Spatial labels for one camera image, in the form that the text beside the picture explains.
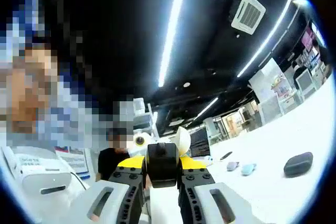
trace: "small gray object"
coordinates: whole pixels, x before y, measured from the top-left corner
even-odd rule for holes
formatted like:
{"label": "small gray object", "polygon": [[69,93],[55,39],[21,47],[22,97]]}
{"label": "small gray object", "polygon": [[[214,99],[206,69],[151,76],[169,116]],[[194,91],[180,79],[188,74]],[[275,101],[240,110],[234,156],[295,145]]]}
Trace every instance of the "small gray object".
{"label": "small gray object", "polygon": [[232,172],[239,166],[239,162],[229,162],[226,166],[228,172]]}

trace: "ceiling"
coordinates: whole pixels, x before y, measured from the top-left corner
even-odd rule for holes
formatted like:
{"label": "ceiling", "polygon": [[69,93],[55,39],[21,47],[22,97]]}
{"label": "ceiling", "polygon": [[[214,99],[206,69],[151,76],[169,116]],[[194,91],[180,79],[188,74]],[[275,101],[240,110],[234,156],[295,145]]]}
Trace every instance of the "ceiling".
{"label": "ceiling", "polygon": [[[273,28],[287,0],[258,0],[266,14],[253,35],[230,26],[239,0],[183,0],[163,87],[158,87],[162,52],[173,0],[43,0],[52,45],[60,66],[97,101],[100,113],[113,114],[113,101],[144,97],[158,111],[159,133],[175,131],[172,121],[192,121],[215,97],[218,101],[189,127],[240,107],[255,98],[248,80],[260,69],[292,19],[291,4],[267,46],[237,78]],[[307,24],[301,11],[271,55],[286,57]]]}

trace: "white device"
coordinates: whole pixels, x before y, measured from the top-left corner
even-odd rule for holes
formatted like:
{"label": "white device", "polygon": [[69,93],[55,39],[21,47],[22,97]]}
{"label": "white device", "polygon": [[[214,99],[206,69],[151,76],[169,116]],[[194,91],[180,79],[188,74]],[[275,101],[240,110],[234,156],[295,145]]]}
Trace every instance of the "white device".
{"label": "white device", "polygon": [[214,159],[211,156],[205,156],[205,157],[193,157],[193,160],[195,161],[201,161],[205,166],[212,165],[214,163]]}
{"label": "white device", "polygon": [[301,75],[296,78],[296,82],[299,85],[302,99],[304,101],[317,90],[308,69],[306,69]]}
{"label": "white device", "polygon": [[265,12],[266,8],[257,0],[241,0],[231,26],[252,35]]}
{"label": "white device", "polygon": [[3,147],[8,167],[28,195],[46,195],[65,190],[71,173],[55,150],[29,146]]}
{"label": "white device", "polygon": [[134,115],[144,114],[145,102],[143,101],[143,98],[133,99],[133,108],[134,108]]}

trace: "ceiling air conditioner vent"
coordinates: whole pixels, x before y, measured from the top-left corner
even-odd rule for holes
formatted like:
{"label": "ceiling air conditioner vent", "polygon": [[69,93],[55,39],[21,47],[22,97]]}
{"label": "ceiling air conditioner vent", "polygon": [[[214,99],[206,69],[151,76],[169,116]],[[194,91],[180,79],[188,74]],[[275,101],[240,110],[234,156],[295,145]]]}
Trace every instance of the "ceiling air conditioner vent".
{"label": "ceiling air conditioner vent", "polygon": [[266,9],[257,0],[241,0],[231,26],[252,35],[265,12]]}

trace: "ceiling light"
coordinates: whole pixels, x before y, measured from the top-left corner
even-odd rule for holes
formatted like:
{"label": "ceiling light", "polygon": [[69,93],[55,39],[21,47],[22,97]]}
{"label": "ceiling light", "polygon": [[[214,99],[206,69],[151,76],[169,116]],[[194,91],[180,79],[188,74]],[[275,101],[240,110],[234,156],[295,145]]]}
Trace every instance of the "ceiling light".
{"label": "ceiling light", "polygon": [[252,64],[252,62],[258,57],[258,55],[261,53],[261,51],[264,49],[264,47],[267,45],[267,43],[269,42],[269,40],[271,39],[271,37],[273,36],[273,34],[275,33],[275,31],[277,30],[277,28],[279,27],[281,21],[283,20],[283,17],[285,16],[288,7],[290,5],[290,2],[292,0],[287,0],[285,7],[282,10],[282,13],[280,15],[280,17],[278,18],[277,22],[275,23],[272,31],[269,33],[269,35],[267,36],[267,38],[265,39],[265,41],[261,44],[261,46],[259,47],[259,49],[256,51],[256,53],[252,56],[252,58],[250,59],[250,61],[244,66],[244,68],[239,72],[239,74],[237,75],[237,77],[239,78],[244,72],[245,70]]}
{"label": "ceiling light", "polygon": [[309,4],[308,0],[293,0],[293,3],[302,6],[306,6]]}
{"label": "ceiling light", "polygon": [[218,100],[218,97],[216,97],[214,100],[212,100],[211,103],[209,103],[209,105],[207,107],[204,108],[204,110],[202,110],[197,117],[194,118],[193,121],[195,121],[198,117],[200,117],[205,111],[207,111],[216,101]]}
{"label": "ceiling light", "polygon": [[181,123],[183,123],[184,119],[181,119],[181,120],[177,120],[177,121],[174,121],[174,122],[171,122],[169,124],[169,127],[172,127],[172,126],[176,126],[176,125],[180,125]]}
{"label": "ceiling light", "polygon": [[155,112],[153,113],[153,124],[156,123],[157,119],[158,119],[158,117],[157,117],[157,111],[155,111]]}
{"label": "ceiling light", "polygon": [[166,42],[164,44],[164,49],[162,53],[161,67],[160,67],[160,76],[159,76],[159,87],[163,87],[164,78],[167,72],[169,65],[170,54],[173,47],[174,36],[176,33],[176,25],[178,21],[178,16],[180,15],[181,5],[183,0],[174,0],[172,10],[170,13],[168,31]]}

